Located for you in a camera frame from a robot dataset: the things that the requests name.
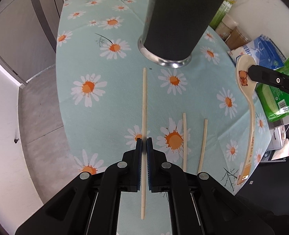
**cartoon bear print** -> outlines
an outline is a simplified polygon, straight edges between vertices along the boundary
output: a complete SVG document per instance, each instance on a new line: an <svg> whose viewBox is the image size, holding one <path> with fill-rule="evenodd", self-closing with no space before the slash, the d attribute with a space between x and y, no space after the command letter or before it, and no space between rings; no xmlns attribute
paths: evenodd
<svg viewBox="0 0 289 235"><path fill-rule="evenodd" d="M248 86L247 82L248 72L246 71L239 71L239 78L242 86Z"/></svg>

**silver metal rim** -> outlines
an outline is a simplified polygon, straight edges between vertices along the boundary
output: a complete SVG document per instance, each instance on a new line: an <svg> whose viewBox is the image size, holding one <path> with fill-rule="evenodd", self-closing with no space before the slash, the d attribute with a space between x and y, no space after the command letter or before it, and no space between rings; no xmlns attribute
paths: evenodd
<svg viewBox="0 0 289 235"><path fill-rule="evenodd" d="M172 167L172 165L170 163L168 163L168 162L162 163L162 168L169 169L170 167Z"/></svg>
<svg viewBox="0 0 289 235"><path fill-rule="evenodd" d="M167 59L158 57L157 55L151 53L148 49L145 48L145 46L142 43L141 36L139 37L139 40L138 40L138 49L141 52L141 54L143 54L147 59L163 67L180 68L189 64L192 58L191 54L186 59L181 60L181 61L172 61L172 60L167 60Z"/></svg>
<svg viewBox="0 0 289 235"><path fill-rule="evenodd" d="M88 172L83 172L79 175L82 180L89 178L90 174Z"/></svg>
<svg viewBox="0 0 289 235"><path fill-rule="evenodd" d="M125 168L125 167L127 167L127 163L126 162L119 162L118 164L117 164L117 167L119 167L119 168Z"/></svg>
<svg viewBox="0 0 289 235"><path fill-rule="evenodd" d="M199 178L202 180L207 180L209 178L209 175L205 172L202 172L199 174Z"/></svg>

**chopstick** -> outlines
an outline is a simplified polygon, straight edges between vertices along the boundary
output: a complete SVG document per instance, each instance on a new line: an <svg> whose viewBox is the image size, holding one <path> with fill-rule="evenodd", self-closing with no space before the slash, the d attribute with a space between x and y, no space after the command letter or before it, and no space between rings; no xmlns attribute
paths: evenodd
<svg viewBox="0 0 289 235"><path fill-rule="evenodd" d="M143 69L142 78L142 153L141 153L141 219L145 218L145 198L147 189L147 68Z"/></svg>
<svg viewBox="0 0 289 235"><path fill-rule="evenodd" d="M183 171L187 170L187 119L186 113L183 113L183 127L184 127L184 163L183 163Z"/></svg>
<svg viewBox="0 0 289 235"><path fill-rule="evenodd" d="M207 142L207 131L208 131L208 120L204 120L204 128L203 128L203 141L202 141L202 148L201 148L201 156L200 156L200 161L199 161L199 168L198 168L198 174L202 170L202 165L203 165L203 159L204 159L204 152L205 152L205 145Z"/></svg>

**flower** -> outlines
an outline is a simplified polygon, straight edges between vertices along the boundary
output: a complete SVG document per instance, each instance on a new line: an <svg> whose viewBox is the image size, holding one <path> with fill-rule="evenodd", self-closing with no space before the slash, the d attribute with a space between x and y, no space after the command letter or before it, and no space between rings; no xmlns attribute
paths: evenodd
<svg viewBox="0 0 289 235"><path fill-rule="evenodd" d="M136 0L127 0L128 3L136 2Z"/></svg>
<svg viewBox="0 0 289 235"><path fill-rule="evenodd" d="M126 145L130 145L130 149L135 149L137 139L142 138L142 133L138 125L134 125L134 130L135 132L132 129L128 128L127 131L130 133L130 135L124 136L126 139L132 139L126 143Z"/></svg>
<svg viewBox="0 0 289 235"><path fill-rule="evenodd" d="M258 166L259 162L262 159L262 149L261 148L257 149L256 155L254 156L254 159L255 159L255 166Z"/></svg>
<svg viewBox="0 0 289 235"><path fill-rule="evenodd" d="M73 33L71 31L63 32L61 35L59 35L56 39L56 45L62 46L62 43L66 43L68 39L70 39L70 36L72 36Z"/></svg>
<svg viewBox="0 0 289 235"><path fill-rule="evenodd" d="M215 42L215 41L216 41L216 39L214 38L214 36L213 36L209 31L206 32L204 38L205 38L206 40L209 40L210 42Z"/></svg>
<svg viewBox="0 0 289 235"><path fill-rule="evenodd" d="M186 78L183 77L184 74L180 73L177 75L177 69L174 69L173 73L171 73L170 69L168 69L168 71L169 72L167 72L165 69L161 69L161 73L163 73L165 76L158 76L159 80L165 81L161 87L170 85L167 90L168 94L173 90L173 94L176 95L176 89L180 94L182 94L182 90L186 91L186 88L183 85L187 85Z"/></svg>
<svg viewBox="0 0 289 235"><path fill-rule="evenodd" d="M113 57L117 59L117 54L119 54L121 58L124 58L126 54L122 50L131 50L127 43L126 41L121 41L121 39L117 41L111 40L111 42L103 44L103 47L100 48L100 50L105 50L100 56L103 57L107 55L106 59L112 59Z"/></svg>
<svg viewBox="0 0 289 235"><path fill-rule="evenodd" d="M260 115L257 117L257 124L258 124L258 131L260 134L265 133L265 126L266 126L266 121L264 119L265 117L260 113Z"/></svg>
<svg viewBox="0 0 289 235"><path fill-rule="evenodd" d="M99 24L99 22L97 22L96 20L90 20L88 26L96 26L97 24Z"/></svg>
<svg viewBox="0 0 289 235"><path fill-rule="evenodd" d="M156 143L159 151L168 152L166 155L167 161L177 162L179 155L183 158L184 151L184 133L182 133L183 120L180 119L177 126L172 118L169 118L169 128L161 127L160 130L164 136L158 136ZM187 129L187 142L190 141L190 128Z"/></svg>
<svg viewBox="0 0 289 235"><path fill-rule="evenodd" d="M257 95L256 91L253 91L252 99L255 100L257 97L258 97L258 95Z"/></svg>
<svg viewBox="0 0 289 235"><path fill-rule="evenodd" d="M226 155L227 155L228 161L231 161L231 160L234 161L236 159L236 155L238 153L237 142L234 140L230 140L230 144L228 143L226 145L226 147L227 147Z"/></svg>
<svg viewBox="0 0 289 235"><path fill-rule="evenodd" d="M100 172L104 172L107 167L101 167L103 164L103 160L99 160L96 163L96 159L98 157L98 154L95 153L92 155L90 162L88 163L88 157L86 151L82 150L82 159L83 163L74 156L75 161L77 162L77 167L80 172L89 172L91 175L95 175Z"/></svg>
<svg viewBox="0 0 289 235"><path fill-rule="evenodd" d="M122 26L120 24L121 22L123 22L123 19L120 19L119 17L111 17L106 19L106 21L102 21L99 27L104 27L104 30L112 29L113 27L117 29L119 26Z"/></svg>
<svg viewBox="0 0 289 235"><path fill-rule="evenodd" d="M97 5L99 3L101 3L102 0L93 0L93 1L89 1L86 3L86 6L94 6L94 5Z"/></svg>
<svg viewBox="0 0 289 235"><path fill-rule="evenodd" d="M238 181L239 177L241 176L241 172L242 172L243 167L244 167L244 163L242 162L242 163L240 163L240 166L239 166L237 179L236 179L235 182L233 183L233 186L234 186L234 188L233 188L233 191L234 191L233 194L234 194L234 195L239 192L239 190L241 189L241 187L242 187L242 185L243 185L242 183L241 183L241 184L237 184L237 181Z"/></svg>
<svg viewBox="0 0 289 235"><path fill-rule="evenodd" d="M129 8L126 5L115 5L112 9L115 11L126 11Z"/></svg>
<svg viewBox="0 0 289 235"><path fill-rule="evenodd" d="M224 88L222 89L223 89L224 94L221 91L219 91L220 95L219 94L216 95L217 99L222 101L219 107L220 109L223 109L224 107L226 107L225 116L227 116L228 111L229 111L230 118L233 118L233 116L235 117L235 113L237 113L237 110L236 110L237 104L234 103L235 97L233 97L233 94L230 93L229 89L227 90L227 93Z"/></svg>
<svg viewBox="0 0 289 235"><path fill-rule="evenodd" d="M202 47L201 52L205 54L205 58L208 59L208 61L213 61L214 64L218 64L220 62L219 55L217 53L214 53L213 49Z"/></svg>
<svg viewBox="0 0 289 235"><path fill-rule="evenodd" d="M98 80L101 78L100 75L96 76L95 74L92 74L91 76L89 74L86 75L86 78L84 76L80 76L82 82L74 81L74 85L77 87L73 87L71 95L73 95L73 100L75 100L75 105L77 105L81 99L85 96L85 106L91 107L92 106L92 100L91 96L95 99L95 101L99 101L98 96L102 96L105 91L101 89L97 89L99 87L105 87L107 85L106 81L98 82Z"/></svg>
<svg viewBox="0 0 289 235"><path fill-rule="evenodd" d="M68 19L75 19L77 17L84 15L85 13L86 13L85 11L76 11L73 14L70 14L67 18Z"/></svg>

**barcode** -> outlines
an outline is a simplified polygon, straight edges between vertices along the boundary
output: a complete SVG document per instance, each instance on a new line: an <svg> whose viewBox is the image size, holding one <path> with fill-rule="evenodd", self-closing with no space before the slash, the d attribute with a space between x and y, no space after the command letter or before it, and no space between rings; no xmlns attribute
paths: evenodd
<svg viewBox="0 0 289 235"><path fill-rule="evenodd" d="M286 102L285 102L285 99L279 101L277 104L278 104L278 107L279 107L280 109L287 108L287 104L286 104Z"/></svg>

